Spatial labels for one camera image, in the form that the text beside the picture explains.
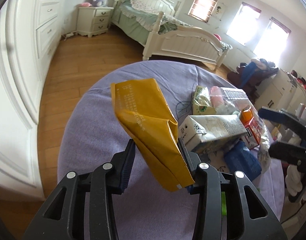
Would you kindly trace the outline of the white milk carton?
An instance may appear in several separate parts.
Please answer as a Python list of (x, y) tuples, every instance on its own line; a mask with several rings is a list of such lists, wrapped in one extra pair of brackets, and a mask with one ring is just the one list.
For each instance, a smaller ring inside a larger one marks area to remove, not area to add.
[(178, 127), (187, 150), (197, 154), (231, 147), (245, 134), (246, 128), (235, 114), (189, 115)]

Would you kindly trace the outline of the red orange snack box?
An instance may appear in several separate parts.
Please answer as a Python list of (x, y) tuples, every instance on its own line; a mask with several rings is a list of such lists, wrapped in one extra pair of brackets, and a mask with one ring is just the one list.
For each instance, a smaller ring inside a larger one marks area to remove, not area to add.
[(255, 118), (252, 107), (248, 106), (242, 110), (240, 120), (246, 129), (246, 134), (242, 137), (249, 150), (259, 146), (261, 138), (261, 128)]

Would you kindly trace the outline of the silver patterned packet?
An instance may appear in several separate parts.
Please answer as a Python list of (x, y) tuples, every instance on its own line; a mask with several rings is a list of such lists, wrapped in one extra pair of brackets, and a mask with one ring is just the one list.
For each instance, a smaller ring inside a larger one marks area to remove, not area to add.
[(239, 110), (250, 106), (250, 101), (242, 89), (220, 87), (220, 90), (224, 99), (235, 105)]

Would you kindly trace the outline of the green drink carton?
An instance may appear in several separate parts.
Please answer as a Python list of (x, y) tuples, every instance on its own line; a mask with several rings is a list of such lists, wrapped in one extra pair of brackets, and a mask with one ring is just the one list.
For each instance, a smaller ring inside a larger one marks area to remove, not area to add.
[(215, 108), (212, 106), (207, 87), (196, 86), (192, 99), (193, 115), (214, 115)]

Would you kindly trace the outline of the yellow paper bag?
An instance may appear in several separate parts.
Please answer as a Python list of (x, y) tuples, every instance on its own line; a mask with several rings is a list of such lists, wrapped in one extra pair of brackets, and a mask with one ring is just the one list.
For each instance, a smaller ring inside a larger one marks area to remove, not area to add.
[(114, 114), (159, 184), (170, 192), (194, 180), (177, 146), (178, 122), (155, 79), (110, 85)]

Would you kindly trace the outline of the pink hair roller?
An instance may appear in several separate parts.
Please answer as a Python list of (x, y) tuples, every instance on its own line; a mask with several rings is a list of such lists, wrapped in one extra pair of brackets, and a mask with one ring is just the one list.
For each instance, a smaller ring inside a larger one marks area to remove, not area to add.
[(221, 88), (213, 86), (210, 89), (210, 102), (214, 108), (218, 108), (220, 105), (224, 104), (224, 98), (222, 95)]

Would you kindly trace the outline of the white dresser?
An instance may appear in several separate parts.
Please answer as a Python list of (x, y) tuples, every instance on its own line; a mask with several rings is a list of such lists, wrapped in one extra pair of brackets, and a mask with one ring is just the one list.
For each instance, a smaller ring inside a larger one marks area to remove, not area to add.
[(306, 90), (289, 72), (280, 69), (269, 79), (254, 106), (257, 110), (267, 107), (295, 114), (301, 103), (306, 107)]

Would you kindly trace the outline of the pile of dark clothes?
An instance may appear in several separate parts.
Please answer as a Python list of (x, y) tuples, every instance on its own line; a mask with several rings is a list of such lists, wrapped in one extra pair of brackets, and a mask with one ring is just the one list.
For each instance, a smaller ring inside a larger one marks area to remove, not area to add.
[(235, 72), (229, 72), (227, 79), (233, 86), (242, 89), (249, 99), (255, 100), (257, 86), (265, 79), (276, 75), (278, 70), (272, 61), (252, 58), (248, 64), (241, 62)]

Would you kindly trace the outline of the purple floral tablecloth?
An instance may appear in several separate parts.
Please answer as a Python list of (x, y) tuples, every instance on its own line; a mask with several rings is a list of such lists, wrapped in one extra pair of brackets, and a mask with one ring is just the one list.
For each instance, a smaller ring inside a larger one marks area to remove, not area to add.
[[(110, 85), (127, 80), (156, 79), (178, 121), (191, 114), (196, 86), (229, 87), (229, 82), (194, 65), (142, 61), (103, 77), (82, 96), (65, 128), (58, 159), (58, 177), (70, 171), (92, 172), (124, 150), (129, 136), (114, 116)], [(161, 187), (140, 154), (135, 156), (126, 192), (113, 198), (121, 239), (191, 239), (197, 196)]]

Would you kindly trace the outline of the green bed linen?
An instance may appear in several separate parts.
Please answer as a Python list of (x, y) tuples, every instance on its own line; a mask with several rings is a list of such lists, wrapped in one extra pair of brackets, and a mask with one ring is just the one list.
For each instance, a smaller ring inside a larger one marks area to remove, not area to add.
[(139, 0), (120, 0), (114, 9), (112, 21), (127, 36), (145, 45), (159, 13), (159, 10)]

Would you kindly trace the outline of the white nightstand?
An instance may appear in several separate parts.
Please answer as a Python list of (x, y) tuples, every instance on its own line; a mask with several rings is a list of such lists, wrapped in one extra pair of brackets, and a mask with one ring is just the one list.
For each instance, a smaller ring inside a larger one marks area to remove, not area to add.
[(76, 33), (96, 36), (108, 32), (113, 7), (79, 7)]

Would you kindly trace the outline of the pink hat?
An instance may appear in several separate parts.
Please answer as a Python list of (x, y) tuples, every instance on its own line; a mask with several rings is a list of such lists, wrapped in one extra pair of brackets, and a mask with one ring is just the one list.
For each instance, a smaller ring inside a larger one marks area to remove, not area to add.
[(91, 7), (91, 6), (92, 5), (89, 2), (84, 2), (84, 3), (80, 4), (80, 7), (85, 7), (85, 8), (88, 8), (88, 7)]

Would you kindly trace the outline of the white built-in wardrobe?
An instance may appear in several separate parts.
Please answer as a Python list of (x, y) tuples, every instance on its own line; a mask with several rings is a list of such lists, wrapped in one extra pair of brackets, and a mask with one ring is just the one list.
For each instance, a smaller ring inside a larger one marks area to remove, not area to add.
[(0, 199), (44, 199), (37, 130), (64, 0), (0, 0)]

